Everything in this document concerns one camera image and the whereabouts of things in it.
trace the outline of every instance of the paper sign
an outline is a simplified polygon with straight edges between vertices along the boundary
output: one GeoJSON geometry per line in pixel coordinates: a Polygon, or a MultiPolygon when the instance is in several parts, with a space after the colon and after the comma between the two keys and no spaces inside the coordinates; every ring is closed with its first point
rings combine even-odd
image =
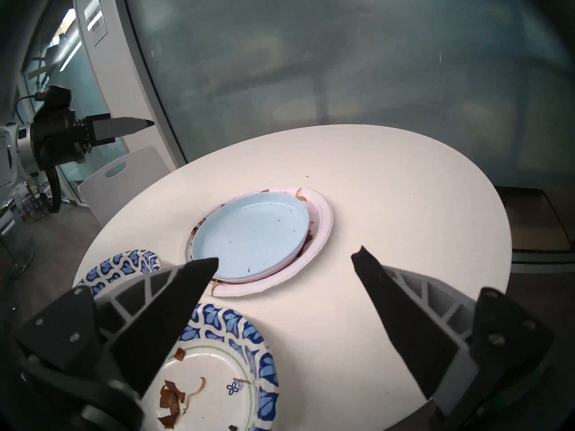
{"type": "Polygon", "coordinates": [[[94,46],[96,46],[98,42],[104,38],[104,35],[108,33],[106,24],[104,23],[100,0],[90,1],[90,4],[84,9],[84,16],[86,18],[88,38],[94,46]]]}

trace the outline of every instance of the glass door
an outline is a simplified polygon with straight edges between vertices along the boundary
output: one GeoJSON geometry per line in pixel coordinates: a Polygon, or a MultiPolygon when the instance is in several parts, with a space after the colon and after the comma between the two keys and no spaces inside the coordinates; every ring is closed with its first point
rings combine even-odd
{"type": "MultiPolygon", "coordinates": [[[[94,77],[80,32],[73,0],[53,0],[39,30],[32,40],[26,61],[24,78],[29,94],[57,85],[72,90],[71,109],[78,119],[93,114],[107,113],[108,107],[94,77]]],[[[42,102],[32,102],[37,111],[42,102]]],[[[95,147],[86,161],[60,166],[63,176],[80,202],[85,200],[78,186],[95,171],[127,153],[121,139],[112,144],[95,147]]]]}

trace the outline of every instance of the green line on plate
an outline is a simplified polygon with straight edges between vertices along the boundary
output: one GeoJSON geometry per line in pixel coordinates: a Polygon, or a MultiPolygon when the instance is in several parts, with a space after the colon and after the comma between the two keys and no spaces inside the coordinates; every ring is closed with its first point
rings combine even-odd
{"type": "MultiPolygon", "coordinates": [[[[184,351],[191,351],[192,349],[199,349],[199,348],[208,348],[208,349],[215,349],[217,351],[222,351],[223,353],[229,355],[230,357],[233,358],[233,361],[236,362],[236,364],[240,367],[242,374],[244,375],[245,380],[248,379],[248,375],[245,373],[244,368],[241,367],[241,364],[239,361],[237,361],[236,357],[233,356],[232,354],[230,354],[228,351],[224,351],[224,349],[221,348],[216,348],[215,346],[208,346],[207,344],[203,344],[201,346],[192,346],[191,348],[186,348],[184,349],[184,351]]],[[[170,357],[168,357],[168,359],[166,361],[170,361],[172,358],[175,358],[175,354],[171,355],[170,357]]],[[[248,431],[248,428],[250,426],[250,422],[251,422],[251,413],[252,413],[252,397],[251,397],[251,384],[248,385],[248,389],[250,390],[250,415],[248,416],[248,422],[245,425],[245,430],[244,431],[248,431]]]]}

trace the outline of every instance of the frosted glass panel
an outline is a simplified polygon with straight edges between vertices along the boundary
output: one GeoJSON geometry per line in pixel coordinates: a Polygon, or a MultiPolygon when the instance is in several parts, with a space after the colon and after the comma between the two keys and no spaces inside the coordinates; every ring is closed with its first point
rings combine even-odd
{"type": "Polygon", "coordinates": [[[526,0],[126,4],[188,160],[279,130],[370,123],[438,139],[495,185],[575,182],[574,63],[526,0]]]}

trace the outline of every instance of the white chair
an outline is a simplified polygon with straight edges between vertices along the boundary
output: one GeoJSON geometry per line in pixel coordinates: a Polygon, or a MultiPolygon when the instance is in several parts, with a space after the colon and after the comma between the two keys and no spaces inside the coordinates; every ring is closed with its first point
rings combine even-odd
{"type": "Polygon", "coordinates": [[[168,174],[156,149],[144,147],[100,168],[78,190],[103,227],[134,197],[168,174]]]}

